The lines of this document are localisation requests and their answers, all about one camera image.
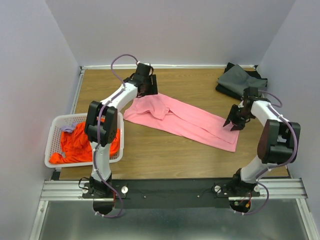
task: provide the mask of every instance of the gray cloth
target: gray cloth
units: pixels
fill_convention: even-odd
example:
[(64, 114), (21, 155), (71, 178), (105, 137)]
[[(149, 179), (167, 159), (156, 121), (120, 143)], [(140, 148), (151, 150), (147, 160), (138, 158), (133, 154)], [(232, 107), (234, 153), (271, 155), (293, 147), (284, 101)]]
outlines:
[(218, 83), (239, 96), (243, 96), (244, 89), (248, 87), (256, 87), (265, 90), (267, 80), (252, 77), (246, 73), (242, 67), (235, 65), (219, 77)]

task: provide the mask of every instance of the orange clothing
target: orange clothing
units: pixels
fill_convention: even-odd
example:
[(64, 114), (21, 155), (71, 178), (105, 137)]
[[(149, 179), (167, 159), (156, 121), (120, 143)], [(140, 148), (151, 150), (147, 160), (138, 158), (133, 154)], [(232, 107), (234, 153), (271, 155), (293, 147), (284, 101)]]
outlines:
[[(92, 162), (92, 149), (88, 136), (85, 134), (86, 122), (76, 125), (72, 133), (63, 131), (61, 134), (61, 150), (65, 157), (60, 153), (52, 154), (49, 163), (51, 164), (71, 164)], [(120, 129), (116, 131), (116, 136), (110, 146), (110, 157), (115, 155), (120, 148)]]

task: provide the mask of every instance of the white laundry basket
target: white laundry basket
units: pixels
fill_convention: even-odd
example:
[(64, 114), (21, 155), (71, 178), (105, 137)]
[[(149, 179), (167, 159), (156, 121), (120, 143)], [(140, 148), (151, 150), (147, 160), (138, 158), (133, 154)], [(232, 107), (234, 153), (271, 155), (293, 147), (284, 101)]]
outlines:
[[(73, 123), (85, 122), (87, 119), (87, 113), (70, 114), (57, 116), (50, 127), (48, 140), (46, 142), (46, 148), (44, 153), (44, 163), (49, 168), (66, 168), (66, 167), (79, 167), (92, 165), (92, 161), (89, 162), (77, 162), (77, 163), (65, 163), (65, 164), (51, 164), (49, 162), (53, 153), (59, 153), (63, 155), (61, 150), (61, 127), (71, 126)], [(118, 162), (124, 154), (124, 117), (119, 112), (117, 128), (120, 129), (120, 148), (118, 152), (110, 158), (110, 163)]]

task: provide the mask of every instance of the wall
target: wall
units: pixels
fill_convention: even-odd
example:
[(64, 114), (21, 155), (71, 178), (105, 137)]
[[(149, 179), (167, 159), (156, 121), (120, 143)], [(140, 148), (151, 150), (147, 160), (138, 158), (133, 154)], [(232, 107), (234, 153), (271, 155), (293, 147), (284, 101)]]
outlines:
[(258, 71), (268, 90), (283, 100), (281, 112), (301, 124), (296, 161), (289, 166), (302, 177), (308, 204), (320, 230), (320, 1), (297, 0), (266, 51)]
[(46, 0), (81, 66), (258, 64), (294, 1)]
[(0, 7), (0, 239), (28, 239), (50, 172), (53, 118), (70, 111), (79, 65), (44, 0)]

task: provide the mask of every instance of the gray floor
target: gray floor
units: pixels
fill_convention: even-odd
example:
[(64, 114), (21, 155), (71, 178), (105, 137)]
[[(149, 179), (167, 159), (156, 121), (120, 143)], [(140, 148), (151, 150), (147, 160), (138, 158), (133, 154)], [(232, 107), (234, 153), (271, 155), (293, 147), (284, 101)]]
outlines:
[[(254, 201), (253, 207), (261, 204)], [(270, 200), (252, 216), (230, 209), (128, 209), (116, 219), (95, 216), (92, 202), (50, 202), (41, 240), (305, 240), (297, 202)]]

